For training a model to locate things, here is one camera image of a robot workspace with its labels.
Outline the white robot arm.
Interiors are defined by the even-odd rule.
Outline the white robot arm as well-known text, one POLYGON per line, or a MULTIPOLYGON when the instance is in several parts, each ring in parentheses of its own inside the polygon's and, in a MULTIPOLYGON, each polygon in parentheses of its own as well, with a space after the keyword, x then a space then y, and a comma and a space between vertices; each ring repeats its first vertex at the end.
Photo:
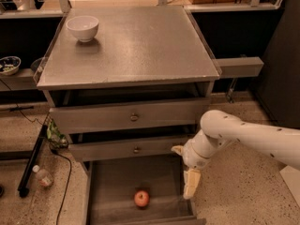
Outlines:
POLYGON ((184 145, 171 148, 187 166, 184 171, 185 200, 194 196, 201 169, 218 150, 231 143, 242 143, 296 170, 300 169, 298 129, 249 123, 220 110, 205 112, 200 119, 200 126, 201 129, 184 145))

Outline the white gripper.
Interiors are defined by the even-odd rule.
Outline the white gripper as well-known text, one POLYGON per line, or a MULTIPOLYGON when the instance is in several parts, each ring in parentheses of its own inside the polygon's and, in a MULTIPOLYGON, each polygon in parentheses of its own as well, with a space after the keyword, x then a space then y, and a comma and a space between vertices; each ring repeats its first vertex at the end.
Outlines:
POLYGON ((191 140, 188 140, 184 146, 175 145, 171 150, 177 155, 182 156, 184 163, 190 168, 184 171, 185 185, 183 192, 183 197, 189 200, 194 196, 199 185, 201 179, 201 172, 199 170, 204 168, 210 159, 198 155, 193 148, 193 142, 191 140))

